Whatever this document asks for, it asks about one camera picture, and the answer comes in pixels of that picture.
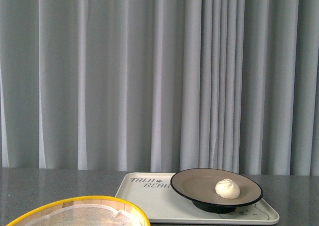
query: plate rim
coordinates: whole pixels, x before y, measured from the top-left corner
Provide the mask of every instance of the plate rim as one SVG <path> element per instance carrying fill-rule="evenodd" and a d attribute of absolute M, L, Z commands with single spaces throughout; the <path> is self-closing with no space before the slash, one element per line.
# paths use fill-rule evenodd
<path fill-rule="evenodd" d="M 190 196 L 187 196 L 187 195 L 183 194 L 182 192 L 180 192 L 178 189 L 176 189 L 176 187 L 173 184 L 173 179 L 174 179 L 174 177 L 177 174 L 179 174 L 181 172 L 185 172 L 185 171 L 190 171 L 190 170 L 218 170 L 218 171 L 225 171 L 225 172 L 229 172 L 229 173 L 232 173 L 232 174 L 239 175 L 241 177 L 244 177 L 244 178 L 252 181 L 254 184 L 256 184 L 259 187 L 260 191 L 261 191 L 260 196 L 257 197 L 255 200 L 250 201 L 250 202 L 246 202 L 246 203 L 242 203 L 242 204 L 228 204 L 228 205 L 215 204 L 215 203 L 204 202 L 204 201 L 201 201 L 201 200 L 198 200 L 198 199 L 194 199 L 194 198 L 192 198 Z M 176 193 L 180 194 L 181 196 L 183 196 L 186 199 L 191 200 L 192 202 L 197 202 L 197 203 L 200 203 L 200 204 L 204 204 L 204 205 L 208 205 L 208 206 L 212 206 L 212 207 L 220 207 L 220 208 L 236 208 L 236 207 L 251 205 L 253 203 L 256 203 L 256 202 L 260 201 L 262 199 L 262 197 L 263 197 L 263 194 L 264 194 L 263 189 L 261 188 L 261 186 L 257 182 L 255 182 L 254 180 L 252 180 L 252 179 L 250 179 L 250 178 L 248 178 L 248 177 L 246 177 L 244 175 L 241 175 L 239 173 L 235 173 L 235 172 L 228 171 L 228 170 L 222 170 L 222 169 L 214 169 L 214 168 L 190 168 L 190 169 L 181 170 L 181 171 L 175 173 L 174 175 L 172 175 L 172 177 L 170 179 L 170 185 L 171 185 L 171 187 L 174 189 L 174 191 Z"/>

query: white bun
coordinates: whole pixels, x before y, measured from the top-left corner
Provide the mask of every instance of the white bun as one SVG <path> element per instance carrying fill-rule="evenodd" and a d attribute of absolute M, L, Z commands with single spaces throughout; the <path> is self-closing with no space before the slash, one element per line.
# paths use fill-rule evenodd
<path fill-rule="evenodd" d="M 239 186 L 230 179 L 223 179 L 215 186 L 216 193 L 226 199 L 236 199 L 240 195 Z"/>

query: yellow rim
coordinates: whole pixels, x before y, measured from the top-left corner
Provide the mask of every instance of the yellow rim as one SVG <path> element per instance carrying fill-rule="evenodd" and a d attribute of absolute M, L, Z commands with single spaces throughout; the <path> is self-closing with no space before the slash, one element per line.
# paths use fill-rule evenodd
<path fill-rule="evenodd" d="M 99 196 L 99 195 L 74 197 L 74 198 L 60 200 L 60 201 L 56 201 L 56 202 L 41 206 L 41 207 L 39 207 L 37 209 L 34 209 L 34 210 L 32 210 L 32 211 L 20 216 L 19 218 L 17 218 L 14 221 L 10 222 L 7 226 L 14 226 L 18 222 L 26 219 L 27 217 L 29 217 L 29 216 L 31 216 L 31 215 L 33 215 L 35 213 L 38 213 L 38 212 L 40 212 L 42 210 L 48 209 L 50 207 L 53 207 L 53 206 L 56 206 L 56 205 L 60 205 L 60 204 L 64 204 L 64 203 L 67 203 L 67 202 L 80 201 L 80 200 L 113 200 L 113 201 L 117 201 L 117 202 L 121 202 L 121 203 L 130 205 L 133 208 L 135 208 L 136 210 L 138 210 L 139 213 L 146 220 L 147 225 L 151 226 L 150 221 L 149 221 L 147 215 L 144 213 L 144 211 L 141 208 L 139 208 L 138 206 L 134 205 L 133 203 L 131 203 L 129 201 L 126 201 L 126 200 L 123 200 L 123 199 L 120 199 L 120 198 L 112 197 L 112 196 Z"/>

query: gray countertop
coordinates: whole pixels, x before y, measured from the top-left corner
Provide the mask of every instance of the gray countertop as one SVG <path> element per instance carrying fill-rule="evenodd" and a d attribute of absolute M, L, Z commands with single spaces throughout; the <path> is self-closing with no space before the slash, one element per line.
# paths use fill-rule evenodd
<path fill-rule="evenodd" d="M 0 226 L 58 200 L 85 195 L 115 196 L 127 173 L 2 168 Z M 246 176 L 262 187 L 263 199 L 280 215 L 277 226 L 319 225 L 319 176 Z"/>

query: gray curtain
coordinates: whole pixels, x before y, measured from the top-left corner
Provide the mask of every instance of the gray curtain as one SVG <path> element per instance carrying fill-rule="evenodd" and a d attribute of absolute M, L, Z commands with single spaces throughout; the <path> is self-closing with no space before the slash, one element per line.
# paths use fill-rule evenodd
<path fill-rule="evenodd" d="M 319 0 L 0 0 L 1 165 L 319 175 Z"/>

